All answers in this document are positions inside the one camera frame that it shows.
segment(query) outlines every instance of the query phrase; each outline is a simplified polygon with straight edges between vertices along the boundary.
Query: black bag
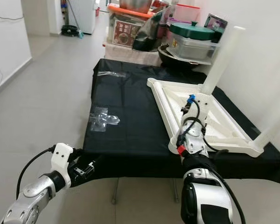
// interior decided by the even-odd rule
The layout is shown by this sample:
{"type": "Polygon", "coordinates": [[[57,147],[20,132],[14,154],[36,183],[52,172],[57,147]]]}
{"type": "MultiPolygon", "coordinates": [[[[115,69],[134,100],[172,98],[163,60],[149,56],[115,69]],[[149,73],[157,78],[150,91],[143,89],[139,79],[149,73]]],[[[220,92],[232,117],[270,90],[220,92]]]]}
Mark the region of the black bag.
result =
{"type": "Polygon", "coordinates": [[[76,26],[63,25],[61,28],[61,34],[65,36],[79,36],[79,30],[76,26]]]}

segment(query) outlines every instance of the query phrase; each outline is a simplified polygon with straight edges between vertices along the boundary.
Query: transparent tape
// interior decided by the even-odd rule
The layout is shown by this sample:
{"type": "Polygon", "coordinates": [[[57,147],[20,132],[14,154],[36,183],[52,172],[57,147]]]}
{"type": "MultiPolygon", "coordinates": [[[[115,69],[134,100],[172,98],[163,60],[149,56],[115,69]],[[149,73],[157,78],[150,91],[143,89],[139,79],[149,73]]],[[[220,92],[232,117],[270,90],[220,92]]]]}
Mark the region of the transparent tape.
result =
{"type": "Polygon", "coordinates": [[[93,132],[105,132],[107,125],[117,125],[120,119],[115,115],[108,115],[108,108],[95,107],[93,113],[90,113],[90,130],[93,132]]]}
{"type": "Polygon", "coordinates": [[[126,77],[125,72],[117,72],[117,71],[99,71],[98,76],[115,76],[115,77],[126,77]]]}

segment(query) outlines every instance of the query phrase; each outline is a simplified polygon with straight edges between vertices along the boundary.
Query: mop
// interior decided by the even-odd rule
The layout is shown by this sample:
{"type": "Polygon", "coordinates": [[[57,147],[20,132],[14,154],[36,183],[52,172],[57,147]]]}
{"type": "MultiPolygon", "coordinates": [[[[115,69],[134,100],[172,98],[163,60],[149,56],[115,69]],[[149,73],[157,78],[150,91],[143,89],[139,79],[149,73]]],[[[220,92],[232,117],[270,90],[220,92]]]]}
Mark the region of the mop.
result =
{"type": "Polygon", "coordinates": [[[69,2],[69,5],[70,5],[70,9],[71,9],[71,11],[72,11],[72,13],[73,13],[74,19],[75,19],[75,21],[76,21],[77,27],[78,27],[78,29],[79,29],[79,38],[82,39],[83,36],[84,36],[84,33],[82,32],[82,30],[80,30],[79,24],[78,24],[78,22],[77,22],[77,19],[76,19],[75,13],[74,13],[74,10],[73,10],[73,8],[71,7],[70,0],[68,0],[68,2],[69,2]]]}

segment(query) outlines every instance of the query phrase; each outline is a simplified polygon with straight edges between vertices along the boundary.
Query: blue connector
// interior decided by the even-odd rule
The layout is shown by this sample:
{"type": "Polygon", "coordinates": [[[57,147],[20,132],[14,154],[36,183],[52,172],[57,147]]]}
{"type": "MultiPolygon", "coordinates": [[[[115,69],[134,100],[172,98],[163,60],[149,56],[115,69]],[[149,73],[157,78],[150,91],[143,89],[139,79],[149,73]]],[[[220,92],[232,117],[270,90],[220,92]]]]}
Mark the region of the blue connector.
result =
{"type": "Polygon", "coordinates": [[[192,102],[193,102],[193,99],[195,99],[195,95],[194,94],[191,94],[191,95],[189,95],[190,97],[188,98],[188,100],[187,100],[187,102],[189,103],[189,104],[191,104],[192,102]]]}

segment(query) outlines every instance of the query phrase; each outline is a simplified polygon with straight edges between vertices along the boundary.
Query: black table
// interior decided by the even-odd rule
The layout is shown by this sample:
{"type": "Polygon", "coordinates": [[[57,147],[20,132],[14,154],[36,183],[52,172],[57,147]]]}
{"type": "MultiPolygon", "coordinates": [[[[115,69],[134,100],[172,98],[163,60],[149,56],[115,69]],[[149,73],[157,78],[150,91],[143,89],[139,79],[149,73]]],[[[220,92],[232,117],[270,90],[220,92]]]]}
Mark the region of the black table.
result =
{"type": "MultiPolygon", "coordinates": [[[[169,137],[163,124],[147,78],[192,83],[203,83],[206,76],[199,72],[182,72],[133,63],[101,59],[94,69],[91,112],[96,107],[107,107],[108,114],[120,118],[118,125],[107,125],[105,132],[91,131],[87,125],[84,150],[87,163],[104,155],[91,179],[107,177],[166,177],[181,178],[180,157],[168,150],[169,137]],[[124,73],[125,77],[98,76],[100,71],[124,73]]],[[[249,119],[215,88],[214,97],[228,113],[255,139],[259,132],[249,119]]],[[[246,154],[225,153],[214,163],[223,178],[267,179],[280,183],[280,152],[268,144],[258,158],[246,154]]]]}

